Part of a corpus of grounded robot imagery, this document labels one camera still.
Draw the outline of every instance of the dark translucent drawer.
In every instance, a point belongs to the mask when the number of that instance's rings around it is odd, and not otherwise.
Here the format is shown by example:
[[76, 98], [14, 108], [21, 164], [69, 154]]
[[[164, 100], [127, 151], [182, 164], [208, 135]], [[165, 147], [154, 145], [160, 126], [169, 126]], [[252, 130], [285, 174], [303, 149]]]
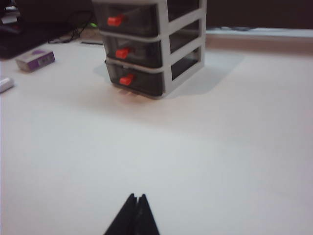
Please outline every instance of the dark translucent drawer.
[[103, 44], [106, 54], [112, 59], [150, 68], [162, 67], [160, 42], [143, 43], [104, 36]]
[[167, 0], [168, 19], [175, 20], [199, 8], [199, 0]]
[[199, 20], [194, 21], [170, 35], [171, 53], [199, 37]]
[[192, 67], [200, 60], [201, 48], [197, 48], [189, 54], [182, 57], [176, 63], [171, 66], [172, 69], [172, 80], [176, 79], [179, 75], [185, 72], [187, 69]]
[[151, 96], [163, 94], [162, 73], [145, 73], [138, 70], [127, 69], [106, 61], [110, 80], [112, 83], [131, 88]]
[[136, 36], [158, 35], [156, 5], [93, 2], [100, 30]]

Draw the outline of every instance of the dark background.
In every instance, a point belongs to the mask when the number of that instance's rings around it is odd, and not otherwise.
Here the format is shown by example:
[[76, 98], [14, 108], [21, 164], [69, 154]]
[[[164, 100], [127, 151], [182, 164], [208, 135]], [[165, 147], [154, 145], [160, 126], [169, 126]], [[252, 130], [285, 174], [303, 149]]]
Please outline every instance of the dark background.
[[207, 0], [207, 27], [313, 28], [313, 0]]
[[[181, 4], [188, 0], [179, 0]], [[16, 0], [23, 13], [37, 6], [31, 17], [64, 21], [69, 10], [93, 10], [91, 0]], [[313, 29], [313, 0], [207, 0], [207, 27], [272, 27]]]

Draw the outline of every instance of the black cable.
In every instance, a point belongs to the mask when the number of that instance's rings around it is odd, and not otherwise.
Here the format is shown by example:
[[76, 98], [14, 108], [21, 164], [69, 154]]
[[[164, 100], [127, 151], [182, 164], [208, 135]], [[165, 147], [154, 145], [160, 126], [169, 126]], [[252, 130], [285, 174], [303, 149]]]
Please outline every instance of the black cable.
[[230, 29], [235, 30], [235, 31], [250, 31], [255, 28], [253, 27], [230, 27]]
[[[82, 23], [80, 25], [74, 25], [70, 22], [70, 20], [73, 18], [74, 15], [86, 14], [86, 13], [89, 14], [89, 17], [88, 17], [87, 21], [85, 21], [84, 23]], [[92, 17], [93, 17], [92, 11], [74, 11], [73, 13], [71, 13], [69, 15], [69, 17], [66, 20], [66, 23], [70, 24], [74, 28], [72, 30], [72, 34], [71, 34], [70, 38], [69, 39], [57, 38], [57, 39], [49, 40], [48, 43], [49, 44], [69, 43], [73, 40], [78, 39], [80, 37], [81, 33], [84, 31], [84, 29], [89, 24], [89, 22], [92, 20]]]

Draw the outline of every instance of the drawer unit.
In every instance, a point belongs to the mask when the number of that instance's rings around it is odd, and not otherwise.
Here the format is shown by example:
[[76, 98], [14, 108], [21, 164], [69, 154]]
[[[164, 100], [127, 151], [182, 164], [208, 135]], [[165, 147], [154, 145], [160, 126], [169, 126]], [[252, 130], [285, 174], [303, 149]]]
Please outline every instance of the drawer unit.
[[112, 83], [165, 97], [204, 66], [206, 0], [92, 0]]

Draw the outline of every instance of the white table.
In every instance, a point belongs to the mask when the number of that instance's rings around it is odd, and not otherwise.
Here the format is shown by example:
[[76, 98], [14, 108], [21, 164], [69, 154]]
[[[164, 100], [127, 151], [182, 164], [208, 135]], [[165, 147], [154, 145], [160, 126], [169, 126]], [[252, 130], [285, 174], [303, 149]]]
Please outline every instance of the white table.
[[208, 40], [163, 100], [110, 84], [102, 46], [1, 73], [4, 235], [102, 235], [146, 193], [161, 235], [313, 234], [313, 43]]

